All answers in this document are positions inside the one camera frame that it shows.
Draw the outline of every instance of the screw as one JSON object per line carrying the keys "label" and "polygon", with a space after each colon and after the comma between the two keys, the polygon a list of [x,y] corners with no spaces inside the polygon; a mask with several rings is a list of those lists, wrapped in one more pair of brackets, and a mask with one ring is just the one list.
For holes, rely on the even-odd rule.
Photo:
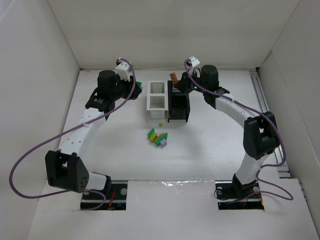
{"label": "screw", "polygon": [[218,187],[216,188],[216,194],[219,194],[219,195],[222,194],[222,187],[218,186]]}
{"label": "screw", "polygon": [[127,195],[128,190],[126,188],[122,188],[120,190],[121,195]]}
{"label": "screw", "polygon": [[258,186],[255,186],[255,187],[253,188],[253,191],[254,191],[255,193],[260,192],[260,188],[259,188]]}

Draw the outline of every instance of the white backdrop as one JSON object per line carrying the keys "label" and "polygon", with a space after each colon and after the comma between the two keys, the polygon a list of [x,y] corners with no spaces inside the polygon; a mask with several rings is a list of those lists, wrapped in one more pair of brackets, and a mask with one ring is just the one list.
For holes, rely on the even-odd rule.
{"label": "white backdrop", "polygon": [[[38,200],[17,196],[9,173],[27,150],[61,132],[80,69],[47,1],[0,2],[0,239],[25,240]],[[45,155],[57,145],[40,148],[17,168],[21,192],[41,193]]]}
{"label": "white backdrop", "polygon": [[260,67],[299,0],[48,0],[80,67]]}

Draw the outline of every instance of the purple lego block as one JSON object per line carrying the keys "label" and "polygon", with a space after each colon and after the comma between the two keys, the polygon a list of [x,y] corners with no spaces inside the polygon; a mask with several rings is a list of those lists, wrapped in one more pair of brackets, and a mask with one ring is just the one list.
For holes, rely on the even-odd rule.
{"label": "purple lego block", "polygon": [[163,139],[161,142],[160,142],[160,145],[161,147],[165,147],[167,145],[167,140],[166,139]]}

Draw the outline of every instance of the lego block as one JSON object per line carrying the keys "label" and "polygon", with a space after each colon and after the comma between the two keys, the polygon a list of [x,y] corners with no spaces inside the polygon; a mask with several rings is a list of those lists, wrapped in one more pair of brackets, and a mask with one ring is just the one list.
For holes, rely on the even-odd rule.
{"label": "lego block", "polygon": [[151,129],[151,131],[148,133],[148,138],[150,138],[150,137],[151,137],[151,135],[152,135],[154,132],[155,132],[155,129],[154,129],[154,128],[152,128],[152,129]]}
{"label": "lego block", "polygon": [[175,72],[170,73],[170,78],[171,78],[171,81],[172,81],[173,84],[176,84],[176,83],[179,82],[178,77],[177,77]]}
{"label": "lego block", "polygon": [[160,145],[161,145],[161,147],[167,146],[167,140],[166,140],[166,139],[163,139],[163,140],[160,142]]}
{"label": "lego block", "polygon": [[137,82],[136,82],[136,85],[137,85],[139,88],[142,89],[142,87],[141,87],[141,86],[142,86],[142,82],[137,81]]}
{"label": "lego block", "polygon": [[150,141],[153,143],[155,141],[155,139],[157,138],[157,136],[158,135],[155,132],[152,133],[151,136],[150,136]]}
{"label": "lego block", "polygon": [[155,143],[155,145],[159,146],[159,145],[160,145],[160,142],[161,142],[163,139],[167,140],[167,138],[168,138],[168,133],[167,133],[167,132],[166,132],[166,133],[163,133],[163,134],[161,134],[159,137],[157,137],[157,138],[154,140],[154,143]]}

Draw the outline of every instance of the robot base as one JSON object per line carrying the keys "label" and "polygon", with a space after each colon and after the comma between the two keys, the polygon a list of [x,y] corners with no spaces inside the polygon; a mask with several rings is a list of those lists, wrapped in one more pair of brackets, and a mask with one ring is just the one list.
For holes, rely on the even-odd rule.
{"label": "robot base", "polygon": [[[127,189],[128,181],[112,181],[110,194],[105,195],[105,203],[97,210],[126,210],[127,205]],[[115,191],[115,197],[112,200],[112,204],[109,207],[109,202],[112,198],[112,192]],[[102,202],[102,197],[99,194],[90,192],[89,194],[82,194],[82,199],[80,203],[81,209],[94,208]]]}
{"label": "robot base", "polygon": [[263,202],[258,195],[253,195],[248,199],[236,203],[228,203],[237,199],[242,199],[253,193],[253,188],[259,187],[258,183],[251,188],[238,192],[232,181],[215,181],[214,196],[217,198],[219,210],[246,210],[260,209],[263,210]]}

